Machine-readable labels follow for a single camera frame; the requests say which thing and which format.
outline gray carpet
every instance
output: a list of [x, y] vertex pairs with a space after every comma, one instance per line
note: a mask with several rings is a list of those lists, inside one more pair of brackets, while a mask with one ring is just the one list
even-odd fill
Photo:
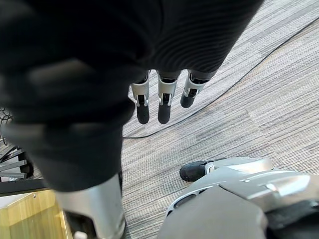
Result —
[[179, 104], [186, 74], [180, 76], [167, 125], [157, 122], [152, 72], [150, 122], [132, 118], [124, 130], [128, 137], [162, 130], [124, 140], [128, 238], [155, 238], [167, 206], [188, 185], [178, 174], [185, 163], [265, 156], [278, 167], [319, 174], [319, 20], [306, 27], [318, 16], [319, 1], [266, 1], [189, 109]]

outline black cable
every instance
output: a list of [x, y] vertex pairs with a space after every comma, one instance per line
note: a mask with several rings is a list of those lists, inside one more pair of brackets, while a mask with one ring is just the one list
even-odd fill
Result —
[[289, 37], [286, 41], [284, 41], [283, 43], [281, 43], [280, 45], [278, 45], [274, 50], [272, 50], [269, 54], [267, 54], [257, 65], [255, 65], [253, 68], [251, 68], [242, 78], [240, 78], [237, 82], [235, 82], [231, 87], [229, 87], [224, 93], [222, 93], [220, 96], [218, 96], [216, 99], [214, 99], [212, 102], [208, 103], [207, 105], [205, 105], [203, 108], [195, 111], [194, 113], [192, 113], [191, 115], [187, 116], [186, 118], [182, 119], [181, 121], [178, 121], [176, 123], [173, 123], [165, 128], [161, 128], [158, 131], [155, 131], [151, 134], [148, 135], [144, 135], [144, 136], [139, 136], [139, 137], [123, 137], [123, 139], [138, 139], [138, 138], [147, 138], [150, 137], [154, 134], [157, 134], [165, 129], [168, 129], [172, 126], [175, 126], [179, 123], [184, 122], [186, 119], [194, 116], [195, 114], [197, 114], [198, 112], [200, 112], [201, 110], [207, 108], [209, 105], [211, 105], [212, 103], [216, 102], [218, 99], [220, 99], [222, 96], [224, 96], [225, 94], [227, 94], [234, 86], [236, 86], [242, 79], [244, 79], [250, 72], [252, 72], [257, 66], [259, 66], [261, 63], [263, 63], [271, 54], [273, 54], [276, 50], [278, 50], [278, 48], [280, 48], [281, 46], [285, 45], [288, 41], [290, 41], [292, 38], [294, 38], [296, 35], [298, 35], [299, 33], [301, 33], [303, 30], [305, 30], [307, 27], [309, 27], [311, 24], [313, 24], [315, 21], [317, 21], [319, 19], [319, 17], [317, 17], [315, 20], [311, 21], [310, 23], [308, 23], [306, 26], [304, 26], [303, 28], [301, 28], [299, 31], [297, 31], [294, 35], [292, 35], [291, 37]]

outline black fabric sleeve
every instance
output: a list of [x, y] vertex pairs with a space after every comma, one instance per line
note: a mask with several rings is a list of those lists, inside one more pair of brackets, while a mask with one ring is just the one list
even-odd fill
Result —
[[1, 130], [52, 189], [121, 171], [128, 87], [144, 77], [161, 11], [148, 0], [0, 0], [0, 105], [14, 118]]

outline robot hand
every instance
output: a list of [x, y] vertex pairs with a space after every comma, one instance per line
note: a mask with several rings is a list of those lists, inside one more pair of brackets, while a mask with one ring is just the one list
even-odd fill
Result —
[[195, 181], [168, 208], [159, 239], [316, 239], [319, 178], [274, 168], [267, 158], [199, 161]]
[[[158, 120], [165, 124], [170, 118], [170, 107], [175, 95], [175, 89], [180, 71], [163, 72], [157, 71], [159, 77], [159, 113]], [[202, 91], [205, 84], [215, 75], [213, 72], [200, 72], [188, 70], [184, 91], [180, 98], [183, 108], [189, 108], [194, 103], [195, 97]], [[141, 124], [146, 124], [150, 119], [149, 113], [149, 75], [145, 73], [144, 79], [139, 83], [131, 84], [135, 104], [137, 107], [137, 118]]]

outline black fingertip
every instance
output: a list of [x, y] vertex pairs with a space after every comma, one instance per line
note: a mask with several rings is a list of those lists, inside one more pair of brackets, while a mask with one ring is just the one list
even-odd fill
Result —
[[138, 121], [141, 124], [146, 124], [150, 120], [150, 112], [149, 112], [149, 106], [140, 105], [137, 106], [137, 116]]
[[159, 105], [158, 119], [161, 124], [166, 124], [170, 118], [170, 106], [167, 104]]
[[180, 104], [183, 108], [189, 108], [194, 103], [194, 97], [186, 97], [184, 94], [180, 98]]

